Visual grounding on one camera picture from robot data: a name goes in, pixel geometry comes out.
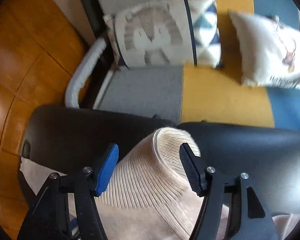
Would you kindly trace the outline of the deer print cushion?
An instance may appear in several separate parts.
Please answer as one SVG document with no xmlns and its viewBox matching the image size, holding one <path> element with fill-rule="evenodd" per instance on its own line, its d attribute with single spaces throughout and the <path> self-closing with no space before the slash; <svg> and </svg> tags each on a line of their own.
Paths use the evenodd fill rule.
<svg viewBox="0 0 300 240">
<path fill-rule="evenodd" d="M 241 83 L 300 90 L 300 31 L 278 17 L 228 13 L 242 57 Z"/>
</svg>

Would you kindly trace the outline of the beige knit sweater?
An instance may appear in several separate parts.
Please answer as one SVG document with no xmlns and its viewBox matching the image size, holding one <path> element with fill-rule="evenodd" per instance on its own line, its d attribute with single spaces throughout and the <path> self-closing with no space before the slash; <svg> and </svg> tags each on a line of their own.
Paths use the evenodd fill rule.
<svg viewBox="0 0 300 240">
<path fill-rule="evenodd" d="M 191 190 L 179 159 L 186 131 L 161 128 L 140 141 L 115 167 L 95 199 L 109 239 L 189 239 L 203 199 Z"/>
</svg>

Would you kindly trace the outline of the grey yellow blue sofa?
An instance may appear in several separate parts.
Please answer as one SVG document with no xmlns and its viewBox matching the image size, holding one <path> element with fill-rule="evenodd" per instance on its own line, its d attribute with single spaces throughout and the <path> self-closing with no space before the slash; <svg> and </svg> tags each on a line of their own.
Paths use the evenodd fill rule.
<svg viewBox="0 0 300 240">
<path fill-rule="evenodd" d="M 103 18 L 154 0 L 98 0 Z M 255 14 L 254 0 L 217 0 L 217 26 L 221 43 L 218 68 L 194 66 L 118 66 L 106 31 L 90 47 L 77 67 L 65 94 L 65 105 L 78 108 L 79 91 L 110 52 L 110 69 L 93 108 L 109 112 L 160 116 L 173 122 L 208 121 L 300 131 L 300 90 L 249 87 L 241 83 L 242 57 L 228 13 Z"/>
</svg>

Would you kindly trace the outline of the tiger print cushion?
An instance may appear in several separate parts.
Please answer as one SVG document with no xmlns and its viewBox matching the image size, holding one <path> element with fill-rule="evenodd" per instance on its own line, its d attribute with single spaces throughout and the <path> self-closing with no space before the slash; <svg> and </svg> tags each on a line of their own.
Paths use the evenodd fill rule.
<svg viewBox="0 0 300 240">
<path fill-rule="evenodd" d="M 154 0 L 103 19 L 118 66 L 221 65 L 217 0 Z"/>
</svg>

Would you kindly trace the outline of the black padded table mat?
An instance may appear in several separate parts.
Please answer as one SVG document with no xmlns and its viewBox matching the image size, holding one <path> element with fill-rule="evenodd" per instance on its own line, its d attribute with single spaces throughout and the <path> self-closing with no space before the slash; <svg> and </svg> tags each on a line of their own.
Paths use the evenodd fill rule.
<svg viewBox="0 0 300 240">
<path fill-rule="evenodd" d="M 111 143 L 123 158 L 156 129 L 174 126 L 161 118 L 40 106 L 30 117 L 20 155 L 73 173 Z M 300 131 L 205 121 L 178 128 L 190 133 L 208 165 L 227 174 L 249 174 L 273 214 L 300 213 Z"/>
</svg>

